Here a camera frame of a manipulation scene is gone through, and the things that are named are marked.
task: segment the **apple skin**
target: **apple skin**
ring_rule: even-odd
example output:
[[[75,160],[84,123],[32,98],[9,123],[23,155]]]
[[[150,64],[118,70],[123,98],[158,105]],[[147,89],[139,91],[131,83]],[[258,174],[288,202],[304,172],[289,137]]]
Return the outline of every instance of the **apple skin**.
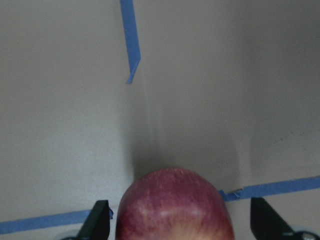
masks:
[[[135,181],[121,198],[116,240],[234,240],[225,203],[197,173],[163,168]]]

